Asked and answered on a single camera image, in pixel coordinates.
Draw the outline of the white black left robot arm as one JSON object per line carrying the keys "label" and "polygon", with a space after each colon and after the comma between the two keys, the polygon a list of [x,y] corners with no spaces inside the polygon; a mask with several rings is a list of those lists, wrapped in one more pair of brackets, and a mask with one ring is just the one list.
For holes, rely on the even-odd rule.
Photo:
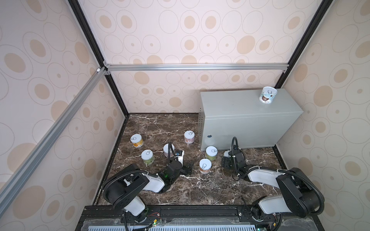
{"label": "white black left robot arm", "polygon": [[192,167],[183,165],[178,160],[171,160],[156,174],[140,169],[137,164],[131,164],[104,182],[103,198],[115,209],[140,217],[147,210],[147,206],[138,196],[140,192],[165,193],[179,176],[189,176],[191,173]]}

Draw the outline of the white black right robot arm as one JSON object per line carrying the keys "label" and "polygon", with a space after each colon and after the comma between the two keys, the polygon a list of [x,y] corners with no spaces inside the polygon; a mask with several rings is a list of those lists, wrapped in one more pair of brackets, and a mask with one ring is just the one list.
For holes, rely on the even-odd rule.
{"label": "white black right robot arm", "polygon": [[323,194],[299,168],[285,170],[248,165],[244,153],[236,148],[224,153],[222,167],[234,170],[237,181],[267,184],[280,190],[280,195],[261,197],[251,206],[245,205],[256,221],[277,213],[304,218],[319,215],[325,209]]}

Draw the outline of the blue label can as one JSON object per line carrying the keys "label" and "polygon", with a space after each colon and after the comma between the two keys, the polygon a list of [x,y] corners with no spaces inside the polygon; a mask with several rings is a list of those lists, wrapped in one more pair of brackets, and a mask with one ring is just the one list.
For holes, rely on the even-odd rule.
{"label": "blue label can", "polygon": [[271,104],[276,95],[277,89],[273,87],[263,87],[259,96],[259,101],[263,104]]}

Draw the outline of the orange label can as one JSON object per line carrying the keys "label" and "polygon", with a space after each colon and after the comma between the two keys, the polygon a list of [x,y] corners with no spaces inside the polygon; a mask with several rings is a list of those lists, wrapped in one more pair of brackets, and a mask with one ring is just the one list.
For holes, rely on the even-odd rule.
{"label": "orange label can", "polygon": [[212,162],[209,159],[204,158],[199,161],[199,171],[202,174],[208,174],[211,171],[211,168]]}

